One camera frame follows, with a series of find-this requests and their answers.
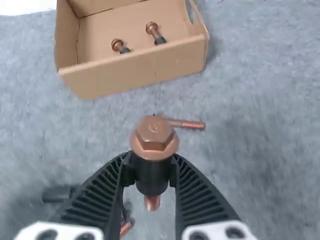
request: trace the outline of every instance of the threaded bolt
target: threaded bolt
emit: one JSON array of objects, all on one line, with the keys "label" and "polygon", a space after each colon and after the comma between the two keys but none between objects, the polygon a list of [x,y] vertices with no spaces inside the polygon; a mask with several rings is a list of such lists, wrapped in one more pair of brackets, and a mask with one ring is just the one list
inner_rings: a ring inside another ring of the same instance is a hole
[{"label": "threaded bolt", "polygon": [[122,238],[124,235],[127,234],[127,232],[132,229],[133,227],[133,222],[128,220],[126,221],[124,224],[122,224],[121,228],[120,228],[120,238]]},{"label": "threaded bolt", "polygon": [[115,52],[119,52],[120,54],[128,53],[130,52],[130,49],[127,47],[124,47],[124,41],[121,39],[113,39],[111,42],[111,48]]},{"label": "threaded bolt", "polygon": [[159,34],[158,30],[158,24],[152,21],[145,26],[146,33],[153,36],[155,45],[165,44],[167,41],[163,36]]},{"label": "threaded bolt", "polygon": [[154,116],[160,116],[162,119],[166,120],[169,125],[174,128],[186,128],[186,129],[198,129],[203,130],[206,128],[206,124],[202,121],[189,121],[181,119],[167,118],[162,113],[153,114]]}]

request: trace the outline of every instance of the bolt thread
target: bolt thread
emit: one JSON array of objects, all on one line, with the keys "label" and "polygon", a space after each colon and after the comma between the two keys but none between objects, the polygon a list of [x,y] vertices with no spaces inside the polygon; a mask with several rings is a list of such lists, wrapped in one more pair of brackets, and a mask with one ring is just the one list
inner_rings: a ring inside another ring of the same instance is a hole
[{"label": "bolt thread", "polygon": [[196,121],[182,121],[181,127],[188,128],[188,129],[204,129],[205,124],[203,122],[196,122]]},{"label": "bolt thread", "polygon": [[126,221],[120,228],[120,238],[127,234],[127,232],[133,227],[130,221]]}]

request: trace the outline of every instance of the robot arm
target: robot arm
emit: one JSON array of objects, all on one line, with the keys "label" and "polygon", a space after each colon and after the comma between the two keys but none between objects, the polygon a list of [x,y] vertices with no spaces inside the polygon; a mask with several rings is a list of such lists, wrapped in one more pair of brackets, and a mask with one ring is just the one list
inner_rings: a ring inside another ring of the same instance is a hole
[{"label": "robot arm", "polygon": [[24,228],[15,240],[41,240],[47,231],[57,233],[48,239],[119,240],[123,191],[134,184],[149,211],[157,210],[168,186],[175,188],[177,240],[255,240],[211,182],[176,154],[178,144],[165,120],[146,116],[131,136],[131,151],[109,161],[76,188],[49,222]]}]

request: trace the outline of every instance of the gray carpet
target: gray carpet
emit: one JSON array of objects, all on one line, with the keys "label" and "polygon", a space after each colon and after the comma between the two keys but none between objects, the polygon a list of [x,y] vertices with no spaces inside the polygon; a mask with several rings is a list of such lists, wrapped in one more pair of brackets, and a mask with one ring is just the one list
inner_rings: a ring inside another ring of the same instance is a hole
[{"label": "gray carpet", "polygon": [[[177,130],[179,153],[224,194],[260,240],[320,235],[320,2],[206,0],[206,70],[81,101],[55,74],[55,11],[0,16],[0,233],[45,220],[47,186],[84,181],[129,149],[134,123],[164,112],[202,119]],[[135,187],[125,240],[174,239],[174,191],[155,213]]]}]

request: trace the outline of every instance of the black robotic gripper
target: black robotic gripper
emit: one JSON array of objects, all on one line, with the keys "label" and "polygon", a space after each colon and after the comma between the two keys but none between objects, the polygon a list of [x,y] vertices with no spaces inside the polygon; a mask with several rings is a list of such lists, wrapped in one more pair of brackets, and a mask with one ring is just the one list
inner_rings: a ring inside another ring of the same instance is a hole
[{"label": "black robotic gripper", "polygon": [[176,154],[178,137],[161,117],[146,116],[130,142],[132,150],[109,161],[80,186],[44,192],[44,202],[64,200],[50,221],[97,227],[105,240],[119,240],[123,191],[134,184],[149,211],[159,207],[168,186],[175,188],[177,240],[188,226],[240,220],[216,187]]}]

